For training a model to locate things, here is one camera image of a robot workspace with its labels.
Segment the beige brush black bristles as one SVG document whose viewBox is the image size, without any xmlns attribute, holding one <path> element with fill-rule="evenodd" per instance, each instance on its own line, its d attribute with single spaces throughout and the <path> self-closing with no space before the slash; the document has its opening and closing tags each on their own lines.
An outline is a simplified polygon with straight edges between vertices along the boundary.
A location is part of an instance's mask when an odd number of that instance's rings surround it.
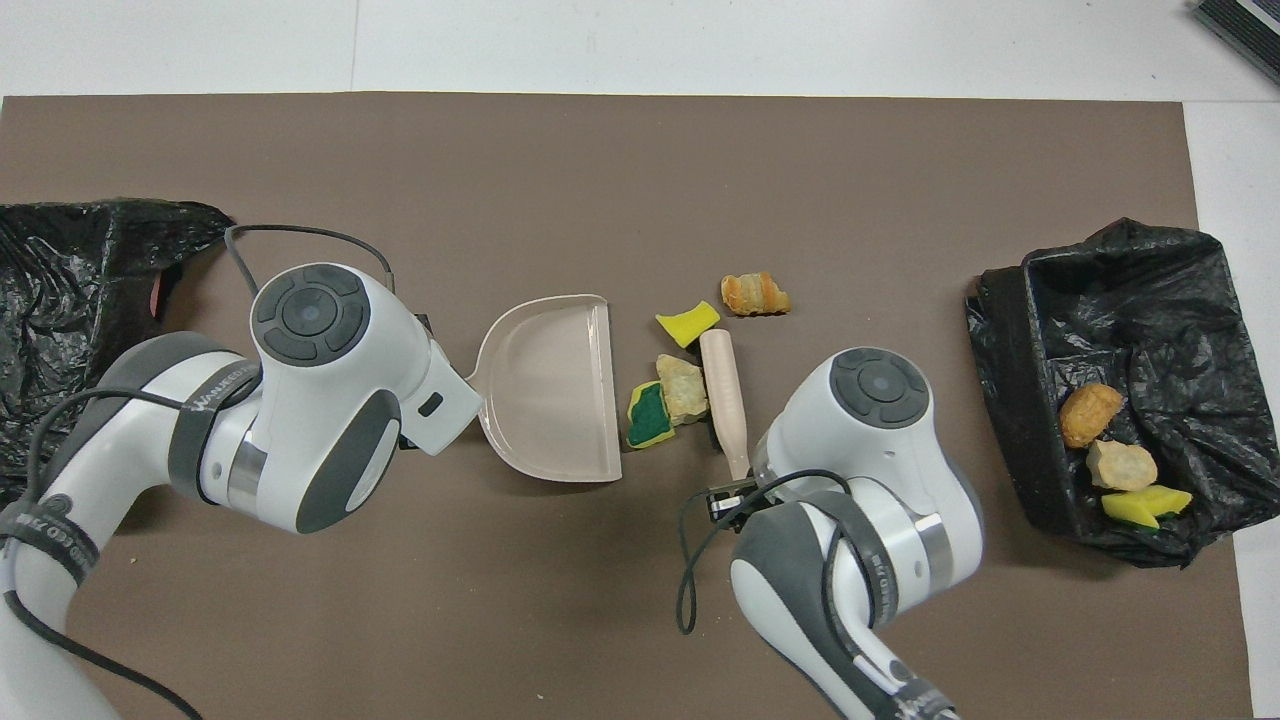
<svg viewBox="0 0 1280 720">
<path fill-rule="evenodd" d="M 701 366 L 716 438 L 730 469 L 731 480 L 744 480 L 750 471 L 748 419 L 731 334 L 709 329 L 699 337 Z"/>
</svg>

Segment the green yellow sponge piece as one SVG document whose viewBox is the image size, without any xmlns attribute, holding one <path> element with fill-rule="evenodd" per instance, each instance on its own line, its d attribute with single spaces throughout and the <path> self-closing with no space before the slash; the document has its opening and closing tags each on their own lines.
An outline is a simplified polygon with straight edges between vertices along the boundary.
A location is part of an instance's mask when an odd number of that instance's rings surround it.
<svg viewBox="0 0 1280 720">
<path fill-rule="evenodd" d="M 659 380 L 649 380 L 632 389 L 627 418 L 625 439 L 631 450 L 652 447 L 676 434 Z"/>
</svg>

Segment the pale bread chunk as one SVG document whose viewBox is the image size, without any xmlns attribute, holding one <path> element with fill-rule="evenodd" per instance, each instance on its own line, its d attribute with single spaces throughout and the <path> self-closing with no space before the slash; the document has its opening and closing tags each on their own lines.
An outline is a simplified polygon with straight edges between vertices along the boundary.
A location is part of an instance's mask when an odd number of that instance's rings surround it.
<svg viewBox="0 0 1280 720">
<path fill-rule="evenodd" d="M 1158 479 L 1155 457 L 1139 445 L 1097 439 L 1088 448 L 1085 465 L 1091 484 L 1103 489 L 1133 492 Z"/>
<path fill-rule="evenodd" d="M 666 410 L 673 427 L 700 421 L 710 413 L 700 366 L 668 354 L 655 359 Z"/>
</svg>

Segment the beige plastic dustpan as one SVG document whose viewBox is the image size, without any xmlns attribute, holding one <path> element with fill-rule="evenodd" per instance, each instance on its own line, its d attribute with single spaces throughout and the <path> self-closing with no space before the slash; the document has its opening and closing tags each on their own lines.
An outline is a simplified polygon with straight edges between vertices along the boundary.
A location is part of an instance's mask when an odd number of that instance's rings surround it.
<svg viewBox="0 0 1280 720">
<path fill-rule="evenodd" d="M 623 474 L 608 302 L 595 293 L 530 300 L 485 334 L 468 383 L 497 455 L 526 477 L 566 484 Z"/>
</svg>

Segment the orange croissant piece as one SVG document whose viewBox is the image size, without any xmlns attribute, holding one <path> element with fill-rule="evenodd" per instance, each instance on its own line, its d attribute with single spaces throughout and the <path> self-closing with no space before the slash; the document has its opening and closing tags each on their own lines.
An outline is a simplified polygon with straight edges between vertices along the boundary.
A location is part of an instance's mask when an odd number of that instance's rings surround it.
<svg viewBox="0 0 1280 720">
<path fill-rule="evenodd" d="M 764 316 L 791 313 L 787 292 L 769 272 L 724 275 L 719 282 L 721 300 L 735 316 Z"/>
</svg>

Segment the brown bread roll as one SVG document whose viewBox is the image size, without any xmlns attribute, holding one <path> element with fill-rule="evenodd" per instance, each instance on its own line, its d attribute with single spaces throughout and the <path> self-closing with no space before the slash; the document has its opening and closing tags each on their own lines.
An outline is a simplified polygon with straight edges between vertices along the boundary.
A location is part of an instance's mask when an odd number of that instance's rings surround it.
<svg viewBox="0 0 1280 720">
<path fill-rule="evenodd" d="M 1087 383 L 1075 388 L 1059 410 L 1059 427 L 1068 448 L 1084 448 L 1101 437 L 1124 405 L 1111 386 Z"/>
</svg>

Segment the black trash bag bin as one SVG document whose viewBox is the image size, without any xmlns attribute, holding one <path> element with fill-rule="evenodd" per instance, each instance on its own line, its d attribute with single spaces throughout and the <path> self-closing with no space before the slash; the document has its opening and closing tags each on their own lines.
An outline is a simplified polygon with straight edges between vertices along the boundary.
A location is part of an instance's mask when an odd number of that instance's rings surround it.
<svg viewBox="0 0 1280 720">
<path fill-rule="evenodd" d="M 0 510 L 26 488 L 38 421 L 163 332 L 148 310 L 155 275 L 230 225 L 191 201 L 0 204 Z"/>
<path fill-rule="evenodd" d="M 965 300 L 975 372 L 1037 529 L 1138 568 L 1184 568 L 1280 516 L 1280 441 L 1222 245 L 1123 218 L 987 270 Z M 1148 451 L 1190 502 L 1155 527 L 1110 518 L 1059 414 L 1088 384 L 1121 407 L 1103 439 Z"/>
</svg>

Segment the brown table mat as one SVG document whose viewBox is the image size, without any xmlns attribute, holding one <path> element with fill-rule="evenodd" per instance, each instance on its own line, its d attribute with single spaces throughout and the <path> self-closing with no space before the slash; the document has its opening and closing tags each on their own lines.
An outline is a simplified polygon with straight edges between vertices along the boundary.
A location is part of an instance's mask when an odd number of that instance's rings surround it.
<svg viewBox="0 0 1280 720">
<path fill-rule="evenodd" d="M 611 306 L 625 404 L 654 315 L 771 272 L 785 316 L 735 319 L 758 436 L 831 354 L 916 363 L 986 515 L 980 570 L 884 641 L 964 720 L 1251 715 L 1235 553 L 1135 569 L 1033 528 L 992 433 L 964 299 L 984 270 L 1129 217 L 1197 224 L 1178 104 L 479 94 L 10 97 L 0 202 L 206 202 L 379 247 L 470 373 L 530 299 Z M 742 620 L 733 536 L 675 625 L 675 515 L 726 478 L 708 429 L 564 486 L 471 427 L 399 452 L 352 518 L 291 536 L 148 492 L 70 607 L 70 637 L 207 720 L 832 720 Z"/>
</svg>

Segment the black ridged strip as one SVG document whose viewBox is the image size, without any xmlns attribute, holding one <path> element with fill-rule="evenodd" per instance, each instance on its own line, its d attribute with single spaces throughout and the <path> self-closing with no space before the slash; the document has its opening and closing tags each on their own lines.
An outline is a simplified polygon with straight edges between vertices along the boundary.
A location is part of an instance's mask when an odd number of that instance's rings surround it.
<svg viewBox="0 0 1280 720">
<path fill-rule="evenodd" d="M 1280 86 L 1280 0 L 1194 0 L 1190 13 Z"/>
</svg>

